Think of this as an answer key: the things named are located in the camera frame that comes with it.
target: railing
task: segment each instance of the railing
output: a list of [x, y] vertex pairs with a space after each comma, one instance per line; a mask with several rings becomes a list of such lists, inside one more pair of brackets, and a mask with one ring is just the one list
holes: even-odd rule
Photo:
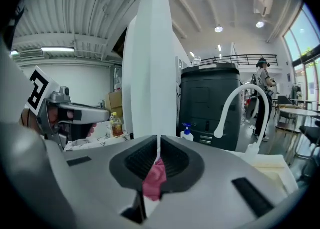
[[238, 66], [255, 66], [260, 59], [265, 59], [270, 66], [277, 66], [277, 55], [272, 54], [246, 54], [246, 55], [228, 55], [223, 57], [214, 57], [203, 59], [201, 65], [211, 65], [220, 63], [233, 63]]

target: plastic bottle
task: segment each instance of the plastic bottle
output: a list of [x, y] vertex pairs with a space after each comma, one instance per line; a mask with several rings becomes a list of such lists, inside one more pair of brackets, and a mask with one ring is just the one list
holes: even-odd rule
[[185, 126], [185, 130], [181, 132], [181, 138], [189, 141], [193, 141], [194, 136], [190, 133], [190, 129], [189, 129], [189, 127], [191, 127], [191, 124], [183, 123], [182, 125]]
[[192, 61], [192, 66], [193, 67], [198, 67], [201, 65], [201, 57], [200, 56], [195, 56], [193, 61]]
[[112, 127], [112, 134], [114, 137], [118, 137], [118, 136], [123, 135], [124, 132], [122, 130], [122, 122], [118, 118], [116, 112], [112, 113], [112, 116], [110, 118], [110, 123], [111, 123], [111, 127]]

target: red fabric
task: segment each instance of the red fabric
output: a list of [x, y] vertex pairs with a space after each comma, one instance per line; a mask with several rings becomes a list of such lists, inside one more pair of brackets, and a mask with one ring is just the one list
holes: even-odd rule
[[165, 164], [162, 159], [158, 160], [150, 169], [148, 175], [142, 183], [143, 196], [152, 201], [160, 199], [161, 185], [167, 181]]

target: dark gray plastic container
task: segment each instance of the dark gray plastic container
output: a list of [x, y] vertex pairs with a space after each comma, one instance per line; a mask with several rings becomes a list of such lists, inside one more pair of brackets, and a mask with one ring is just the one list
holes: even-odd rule
[[179, 132], [190, 123], [194, 142], [235, 151], [241, 125], [241, 95], [229, 108], [222, 138], [215, 138], [224, 105], [229, 95], [241, 85], [238, 67], [219, 63], [189, 67], [181, 75]]

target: bottle of yellow liquid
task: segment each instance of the bottle of yellow liquid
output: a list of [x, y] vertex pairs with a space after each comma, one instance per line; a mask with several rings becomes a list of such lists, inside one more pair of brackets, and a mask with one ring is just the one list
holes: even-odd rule
[[110, 119], [111, 127], [112, 127], [112, 134], [114, 137], [118, 137], [124, 134], [122, 130], [122, 122], [118, 118], [117, 113], [113, 112], [112, 117]]

